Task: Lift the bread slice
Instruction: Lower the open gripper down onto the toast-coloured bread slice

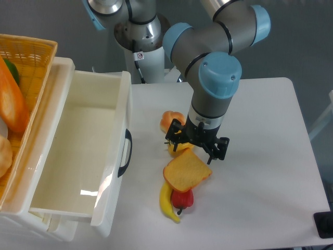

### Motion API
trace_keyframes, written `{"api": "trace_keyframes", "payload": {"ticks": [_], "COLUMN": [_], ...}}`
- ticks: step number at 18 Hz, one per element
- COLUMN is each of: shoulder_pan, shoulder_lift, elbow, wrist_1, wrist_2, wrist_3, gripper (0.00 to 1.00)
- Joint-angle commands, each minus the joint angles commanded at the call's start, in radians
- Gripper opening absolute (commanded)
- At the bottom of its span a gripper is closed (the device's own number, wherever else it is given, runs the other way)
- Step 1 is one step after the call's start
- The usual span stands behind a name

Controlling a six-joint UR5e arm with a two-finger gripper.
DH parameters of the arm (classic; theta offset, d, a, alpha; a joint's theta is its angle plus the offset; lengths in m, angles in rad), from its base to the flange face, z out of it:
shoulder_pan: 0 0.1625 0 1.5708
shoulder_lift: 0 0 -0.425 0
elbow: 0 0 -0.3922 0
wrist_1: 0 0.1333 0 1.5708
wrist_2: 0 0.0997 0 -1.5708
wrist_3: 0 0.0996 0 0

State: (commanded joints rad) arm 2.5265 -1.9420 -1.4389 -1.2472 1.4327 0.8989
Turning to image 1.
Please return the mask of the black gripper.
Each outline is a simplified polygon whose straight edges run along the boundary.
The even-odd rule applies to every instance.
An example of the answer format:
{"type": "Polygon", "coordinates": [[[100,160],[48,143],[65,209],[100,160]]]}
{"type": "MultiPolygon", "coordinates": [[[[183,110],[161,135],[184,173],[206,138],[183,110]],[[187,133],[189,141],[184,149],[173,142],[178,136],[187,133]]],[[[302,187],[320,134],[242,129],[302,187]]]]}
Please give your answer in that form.
{"type": "Polygon", "coordinates": [[[176,151],[181,143],[191,143],[202,147],[209,155],[207,164],[213,160],[224,160],[229,145],[228,137],[217,137],[221,124],[211,128],[202,121],[193,122],[190,116],[187,116],[185,125],[174,118],[166,133],[165,139],[173,145],[173,151],[176,151]]]}

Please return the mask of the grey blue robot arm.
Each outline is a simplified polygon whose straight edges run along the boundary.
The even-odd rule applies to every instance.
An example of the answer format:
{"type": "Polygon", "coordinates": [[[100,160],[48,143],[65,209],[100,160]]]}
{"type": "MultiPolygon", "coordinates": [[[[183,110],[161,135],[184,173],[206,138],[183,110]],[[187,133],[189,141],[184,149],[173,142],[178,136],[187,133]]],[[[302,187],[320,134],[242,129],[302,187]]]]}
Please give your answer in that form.
{"type": "Polygon", "coordinates": [[[203,29],[170,25],[156,1],[84,1],[97,30],[111,29],[122,48],[133,83],[164,79],[168,58],[193,89],[185,123],[175,118],[166,139],[177,147],[191,143],[223,160],[229,139],[217,137],[242,74],[234,53],[265,39],[271,29],[267,11],[244,1],[203,1],[212,22],[203,29]]]}

